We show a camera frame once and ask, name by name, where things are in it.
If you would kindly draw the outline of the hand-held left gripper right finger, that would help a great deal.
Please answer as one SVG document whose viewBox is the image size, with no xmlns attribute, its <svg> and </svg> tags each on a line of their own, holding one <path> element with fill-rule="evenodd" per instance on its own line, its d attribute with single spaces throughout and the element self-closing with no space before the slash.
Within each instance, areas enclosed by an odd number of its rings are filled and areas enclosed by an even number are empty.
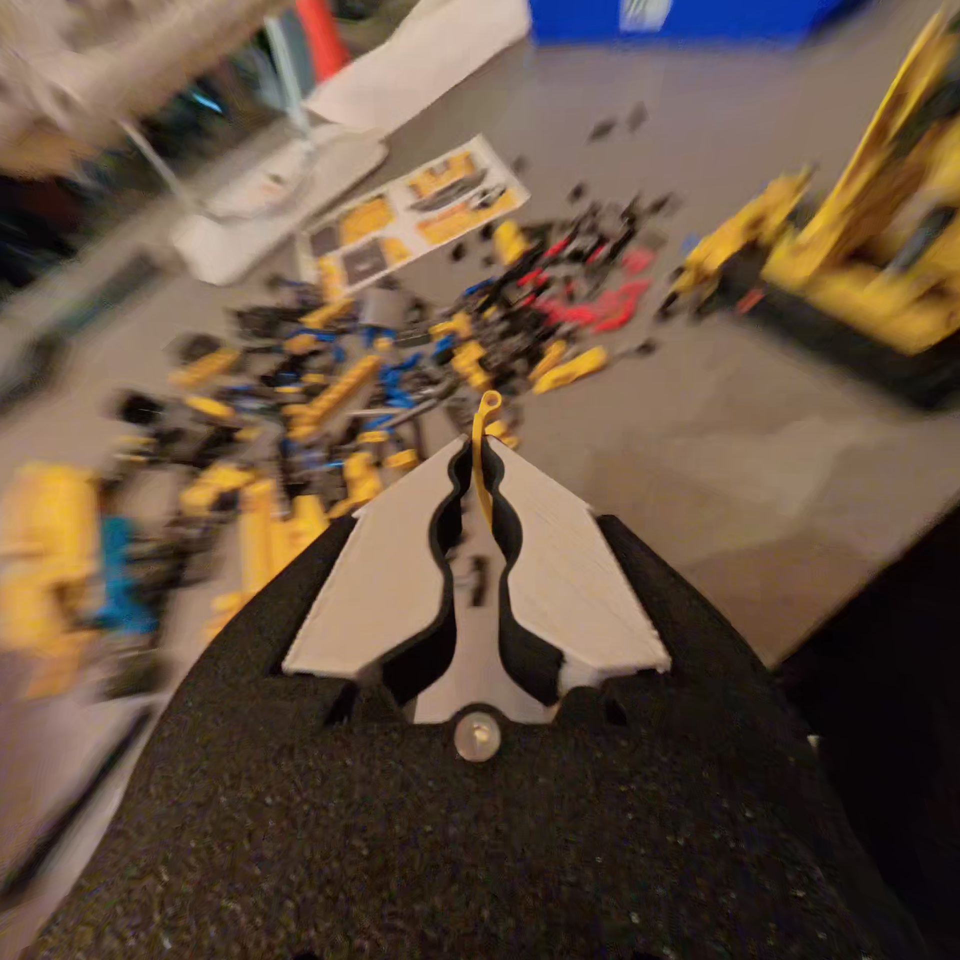
<svg viewBox="0 0 960 960">
<path fill-rule="evenodd" d="M 504 567 L 498 655 L 510 680 L 542 706 L 573 690 L 671 670 L 651 616 L 593 508 L 495 438 L 480 479 Z"/>
</svg>

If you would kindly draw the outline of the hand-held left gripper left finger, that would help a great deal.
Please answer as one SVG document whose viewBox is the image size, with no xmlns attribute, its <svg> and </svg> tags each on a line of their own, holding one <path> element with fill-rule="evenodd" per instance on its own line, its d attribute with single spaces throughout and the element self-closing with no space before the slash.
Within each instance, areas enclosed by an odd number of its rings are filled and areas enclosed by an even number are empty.
<svg viewBox="0 0 960 960">
<path fill-rule="evenodd" d="M 461 437 L 361 508 L 283 673 L 380 684 L 400 706 L 435 684 L 457 643 L 449 553 L 469 490 L 470 442 Z"/>
</svg>

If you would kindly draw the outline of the yellow curved toy panel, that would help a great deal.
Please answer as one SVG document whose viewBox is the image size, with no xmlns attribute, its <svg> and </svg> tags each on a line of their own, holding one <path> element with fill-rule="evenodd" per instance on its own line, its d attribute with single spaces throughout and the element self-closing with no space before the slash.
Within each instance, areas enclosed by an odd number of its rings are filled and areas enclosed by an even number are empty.
<svg viewBox="0 0 960 960">
<path fill-rule="evenodd" d="M 472 460 L 472 485 L 476 499 L 487 527 L 493 529 L 493 499 L 487 490 L 483 471 L 483 450 L 486 428 L 490 417 L 497 413 L 502 404 L 501 394 L 496 390 L 486 390 L 482 394 L 476 413 L 473 416 L 470 443 Z"/>
</svg>

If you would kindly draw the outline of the pile of toy building pieces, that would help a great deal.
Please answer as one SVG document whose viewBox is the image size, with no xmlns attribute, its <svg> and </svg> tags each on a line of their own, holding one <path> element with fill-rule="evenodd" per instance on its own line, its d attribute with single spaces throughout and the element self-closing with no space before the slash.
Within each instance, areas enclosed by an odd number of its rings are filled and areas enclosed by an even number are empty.
<svg viewBox="0 0 960 960">
<path fill-rule="evenodd" d="M 116 415 L 134 433 L 101 479 L 106 503 L 133 476 L 173 467 L 169 527 L 182 538 L 236 514 L 278 526 L 309 510 L 342 516 L 426 459 L 429 413 L 469 430 L 486 390 L 505 408 L 486 433 L 514 447 L 518 398 L 658 347 L 599 338 L 636 317 L 664 243 L 653 224 L 681 201 L 606 201 L 592 187 L 575 182 L 564 215 L 519 222 L 521 208 L 337 301 L 271 276 L 278 302 L 233 311 L 227 338 L 176 347 L 171 397 L 121 394 Z"/>
</svg>

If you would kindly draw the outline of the yellow black toy crane model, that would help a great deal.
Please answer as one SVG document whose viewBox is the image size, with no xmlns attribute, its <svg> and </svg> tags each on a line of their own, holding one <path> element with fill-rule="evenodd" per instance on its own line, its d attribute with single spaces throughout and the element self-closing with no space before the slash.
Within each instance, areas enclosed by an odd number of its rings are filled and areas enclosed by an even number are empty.
<svg viewBox="0 0 960 960">
<path fill-rule="evenodd" d="M 906 404 L 958 397 L 958 13 L 936 13 L 832 189 L 769 181 L 706 235 L 656 312 L 726 310 Z"/>
</svg>

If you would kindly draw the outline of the yellow teal toy boom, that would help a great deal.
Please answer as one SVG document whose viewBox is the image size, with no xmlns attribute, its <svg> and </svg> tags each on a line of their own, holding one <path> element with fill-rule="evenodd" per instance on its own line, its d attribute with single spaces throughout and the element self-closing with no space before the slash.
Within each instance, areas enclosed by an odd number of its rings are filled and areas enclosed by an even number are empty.
<svg viewBox="0 0 960 960">
<path fill-rule="evenodd" d="M 2 497 L 2 653 L 22 668 L 16 696 L 44 701 L 90 678 L 105 700 L 162 682 L 160 613 L 133 522 L 95 471 L 27 462 Z"/>
</svg>

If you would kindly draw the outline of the instruction sheet with pictures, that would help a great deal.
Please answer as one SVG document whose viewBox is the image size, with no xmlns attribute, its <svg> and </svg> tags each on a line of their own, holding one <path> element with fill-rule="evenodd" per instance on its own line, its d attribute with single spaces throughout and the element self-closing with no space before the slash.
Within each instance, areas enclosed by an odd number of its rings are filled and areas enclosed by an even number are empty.
<svg viewBox="0 0 960 960">
<path fill-rule="evenodd" d="M 303 227 L 294 239 L 299 279 L 340 301 L 517 212 L 530 196 L 477 135 Z"/>
</svg>

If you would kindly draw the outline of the white paper sheet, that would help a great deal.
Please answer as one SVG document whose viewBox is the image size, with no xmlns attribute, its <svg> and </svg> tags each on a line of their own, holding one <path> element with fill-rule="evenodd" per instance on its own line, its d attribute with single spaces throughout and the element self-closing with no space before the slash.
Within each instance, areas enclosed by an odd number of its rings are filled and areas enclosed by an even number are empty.
<svg viewBox="0 0 960 960">
<path fill-rule="evenodd" d="M 526 1 L 418 2 L 384 43 L 322 81 L 305 100 L 306 111 L 386 137 L 530 28 Z"/>
</svg>

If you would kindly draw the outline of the red plastic object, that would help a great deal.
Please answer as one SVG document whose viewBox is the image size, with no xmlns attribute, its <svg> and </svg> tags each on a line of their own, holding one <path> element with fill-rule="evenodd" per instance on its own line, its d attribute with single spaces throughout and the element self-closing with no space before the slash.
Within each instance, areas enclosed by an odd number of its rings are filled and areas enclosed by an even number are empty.
<svg viewBox="0 0 960 960">
<path fill-rule="evenodd" d="M 294 6 L 317 82 L 327 81 L 351 61 L 329 4 L 326 1 L 295 1 Z"/>
</svg>

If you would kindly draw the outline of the blue storage bin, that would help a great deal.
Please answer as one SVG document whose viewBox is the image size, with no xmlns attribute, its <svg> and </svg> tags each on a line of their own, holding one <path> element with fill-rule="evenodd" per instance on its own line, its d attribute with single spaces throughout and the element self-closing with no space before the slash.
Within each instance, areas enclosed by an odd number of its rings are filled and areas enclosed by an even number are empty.
<svg viewBox="0 0 960 960">
<path fill-rule="evenodd" d="M 765 43 L 796 46 L 858 1 L 529 1 L 538 45 Z"/>
</svg>

